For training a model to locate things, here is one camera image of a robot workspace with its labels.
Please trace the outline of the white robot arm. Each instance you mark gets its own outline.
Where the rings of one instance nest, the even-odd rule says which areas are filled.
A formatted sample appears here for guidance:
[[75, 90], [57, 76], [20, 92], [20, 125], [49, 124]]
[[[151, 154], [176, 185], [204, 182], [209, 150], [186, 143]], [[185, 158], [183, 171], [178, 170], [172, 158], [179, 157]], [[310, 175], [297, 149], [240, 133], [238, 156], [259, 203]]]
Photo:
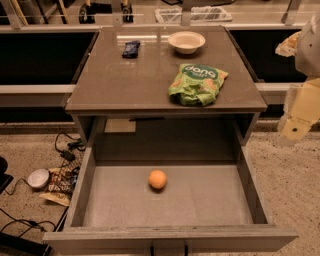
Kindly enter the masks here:
[[320, 14], [279, 44], [276, 53], [294, 56], [296, 70], [307, 76], [302, 85], [287, 91], [284, 114], [277, 127], [280, 143], [294, 145], [320, 119]]

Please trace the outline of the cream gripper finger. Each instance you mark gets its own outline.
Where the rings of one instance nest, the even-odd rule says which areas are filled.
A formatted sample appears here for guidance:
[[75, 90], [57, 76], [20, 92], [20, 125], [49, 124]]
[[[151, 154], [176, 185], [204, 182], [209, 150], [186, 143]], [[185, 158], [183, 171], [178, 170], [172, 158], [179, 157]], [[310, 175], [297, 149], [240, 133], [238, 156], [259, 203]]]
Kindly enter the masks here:
[[275, 53], [284, 57], [294, 56], [296, 54], [299, 35], [299, 32], [290, 35], [276, 47]]
[[277, 130], [279, 143], [292, 146], [299, 142], [320, 119], [320, 78], [308, 78], [292, 86], [286, 95], [284, 114]]

